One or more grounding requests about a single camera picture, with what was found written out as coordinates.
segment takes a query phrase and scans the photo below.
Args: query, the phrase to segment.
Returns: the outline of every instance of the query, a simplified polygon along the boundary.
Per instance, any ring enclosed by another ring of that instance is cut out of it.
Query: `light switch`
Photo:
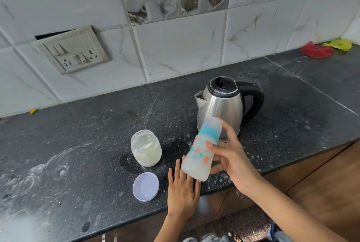
[[[91,26],[41,39],[34,44],[61,74],[109,61]]]

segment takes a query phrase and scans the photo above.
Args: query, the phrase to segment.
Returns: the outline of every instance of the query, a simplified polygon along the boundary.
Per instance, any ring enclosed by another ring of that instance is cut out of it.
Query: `electric kettle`
[[[244,96],[253,96],[253,104],[246,115]],[[198,105],[198,130],[207,117],[219,117],[230,124],[238,134],[240,126],[259,113],[264,103],[264,94],[255,83],[221,76],[210,80],[204,90],[195,94],[195,99]],[[220,139],[227,140],[224,131],[221,132]]]

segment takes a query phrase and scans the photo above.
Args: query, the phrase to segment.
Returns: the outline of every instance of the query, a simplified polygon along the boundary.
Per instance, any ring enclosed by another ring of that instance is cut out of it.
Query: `hand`
[[[200,199],[200,181],[196,181],[193,189],[193,178],[180,170],[180,160],[176,160],[175,173],[169,168],[169,193],[167,196],[168,216],[176,217],[184,222],[195,212]]]
[[[223,130],[227,133],[228,141],[227,143],[219,141],[219,145],[206,142],[206,147],[215,154],[213,160],[221,161],[220,164],[211,168],[210,174],[225,170],[236,188],[249,196],[251,189],[262,179],[262,176],[247,158],[232,126],[223,120],[221,122]]]

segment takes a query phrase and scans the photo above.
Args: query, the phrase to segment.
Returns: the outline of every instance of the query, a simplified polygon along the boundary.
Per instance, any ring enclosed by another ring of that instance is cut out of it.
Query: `right hand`
[[[223,120],[221,122],[228,141],[227,143],[219,141],[219,145],[206,142],[206,147],[214,153],[213,160],[221,161],[220,164],[211,168],[210,174],[225,170],[236,188],[249,196],[251,189],[262,179],[262,176],[247,158],[232,126]]]

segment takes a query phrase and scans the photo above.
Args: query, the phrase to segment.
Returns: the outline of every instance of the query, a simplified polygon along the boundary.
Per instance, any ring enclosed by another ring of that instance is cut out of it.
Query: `black kettle handle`
[[[257,113],[259,113],[264,103],[264,93],[255,83],[248,83],[246,81],[237,81],[238,88],[240,89],[242,96],[253,96],[253,103],[246,115],[243,116],[241,125],[247,124],[251,121]]]

